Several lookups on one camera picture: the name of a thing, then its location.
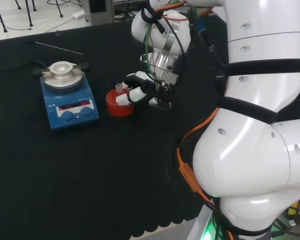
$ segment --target floor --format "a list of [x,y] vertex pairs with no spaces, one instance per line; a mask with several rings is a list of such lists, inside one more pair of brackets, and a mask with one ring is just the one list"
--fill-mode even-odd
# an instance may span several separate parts
[[[15,0],[0,0],[0,13],[4,24],[14,29],[30,28],[26,3],[24,0],[18,0],[18,2],[21,10],[18,10]],[[0,23],[0,40],[45,33],[51,28],[68,21],[72,18],[72,14],[81,10],[81,7],[76,4],[65,3],[60,6],[63,14],[63,17],[60,17],[57,6],[47,4],[46,0],[34,0],[37,11],[33,11],[32,1],[28,0],[28,2],[33,23],[32,30],[7,29],[8,32],[4,32],[2,24]],[[52,31],[76,29],[87,26],[90,26],[90,24],[86,22],[85,18],[79,20],[73,19]]]

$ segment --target table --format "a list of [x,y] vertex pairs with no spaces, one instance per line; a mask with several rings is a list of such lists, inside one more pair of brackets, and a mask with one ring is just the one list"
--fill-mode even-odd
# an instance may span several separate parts
[[[218,51],[227,53],[225,24],[216,16],[204,23]],[[99,124],[54,133],[40,81],[32,78],[38,66],[0,72],[0,239],[127,240],[199,214],[202,200],[176,171],[174,154],[176,139],[216,106],[215,73],[206,66],[211,58],[205,47],[189,50],[174,110],[145,103],[132,117],[112,118],[107,92],[126,75],[145,70],[139,63],[142,43],[130,27],[120,22],[62,31],[59,37],[0,41],[0,68],[15,66],[15,54],[47,65],[90,62],[87,79],[100,114]],[[300,118],[300,96],[280,118]]]

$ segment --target orange cable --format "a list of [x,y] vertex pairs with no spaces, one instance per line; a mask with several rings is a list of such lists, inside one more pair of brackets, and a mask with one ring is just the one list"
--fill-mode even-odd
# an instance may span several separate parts
[[198,193],[203,197],[204,200],[212,204],[212,202],[210,202],[210,199],[202,192],[202,190],[198,191]]
[[166,6],[160,7],[160,8],[158,8],[156,10],[156,12],[162,12],[162,11],[177,9],[177,8],[182,7],[182,6],[183,6],[183,3],[178,2],[178,3],[175,3],[175,4],[171,4],[171,5],[166,5]]
[[176,149],[176,155],[177,155],[177,157],[178,157],[180,166],[182,166],[183,164],[185,164],[185,163],[182,161],[182,159],[181,159],[180,149],[179,149],[179,148]]
[[[213,7],[209,8],[206,11],[203,11],[203,12],[199,13],[199,17],[202,17],[204,15],[207,15],[207,14],[211,13],[212,9],[213,9]],[[166,19],[166,20],[178,21],[178,22],[183,22],[183,21],[188,21],[189,20],[188,18],[171,18],[171,17],[166,17],[166,16],[162,16],[162,18]]]
[[232,233],[228,231],[228,234],[229,234],[230,240],[234,240],[234,236],[232,235]]
[[194,127],[193,129],[191,129],[190,131],[188,131],[181,139],[181,142],[183,142],[190,134],[192,134],[194,131],[199,130],[201,128],[203,128],[205,125],[207,125],[208,123],[210,123],[212,121],[212,119],[214,119],[214,117],[217,115],[219,108],[216,108],[214,110],[214,112],[210,115],[210,117],[207,118],[207,120],[205,120],[203,123],[199,124],[198,126]]

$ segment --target green light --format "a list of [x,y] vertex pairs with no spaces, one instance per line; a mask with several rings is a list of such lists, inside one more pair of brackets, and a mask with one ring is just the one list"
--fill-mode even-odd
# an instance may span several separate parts
[[211,240],[211,234],[209,231],[206,231],[202,236],[201,240]]
[[210,234],[211,226],[212,226],[212,223],[210,223],[209,226],[206,228],[206,230],[200,240],[212,240],[211,234]]

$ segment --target red container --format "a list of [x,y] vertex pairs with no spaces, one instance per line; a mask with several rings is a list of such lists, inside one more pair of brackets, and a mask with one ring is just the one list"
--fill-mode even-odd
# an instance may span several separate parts
[[[123,89],[121,94],[127,94],[129,90]],[[116,102],[116,97],[119,95],[116,89],[111,90],[106,95],[106,106],[108,108],[108,113],[114,117],[122,118],[131,115],[134,112],[134,105],[130,104],[128,106],[119,106]]]

